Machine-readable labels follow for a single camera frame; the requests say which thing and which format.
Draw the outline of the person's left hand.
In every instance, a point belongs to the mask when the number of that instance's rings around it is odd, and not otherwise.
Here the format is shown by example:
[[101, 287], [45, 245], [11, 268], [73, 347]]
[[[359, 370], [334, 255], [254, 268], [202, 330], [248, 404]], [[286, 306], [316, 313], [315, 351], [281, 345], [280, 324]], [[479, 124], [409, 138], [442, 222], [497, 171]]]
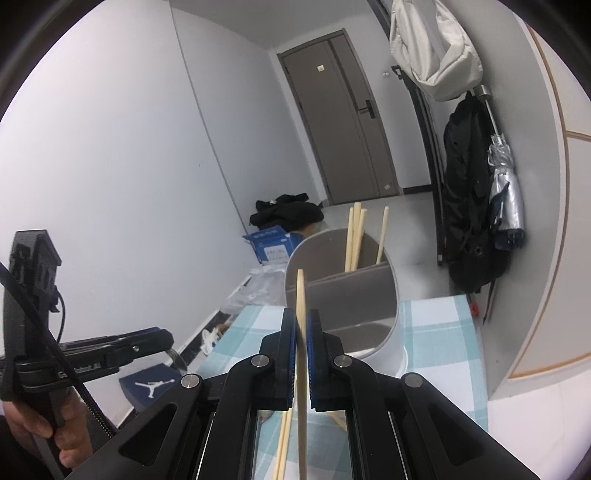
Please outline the person's left hand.
[[91, 457], [93, 449], [87, 428], [87, 407], [76, 393], [70, 393], [61, 405], [63, 425], [53, 430], [50, 423], [22, 402], [2, 402], [4, 416], [15, 440], [30, 453], [37, 454], [37, 436], [54, 440], [60, 463], [75, 470]]

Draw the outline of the white shoulder bag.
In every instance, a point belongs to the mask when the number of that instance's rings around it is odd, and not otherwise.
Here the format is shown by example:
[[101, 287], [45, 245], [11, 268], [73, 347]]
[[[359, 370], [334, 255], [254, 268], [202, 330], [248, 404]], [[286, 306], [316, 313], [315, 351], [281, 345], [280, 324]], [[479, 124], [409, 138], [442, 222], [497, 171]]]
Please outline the white shoulder bag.
[[473, 42], [441, 1], [394, 1], [390, 49], [398, 66], [437, 102], [454, 100], [483, 80]]

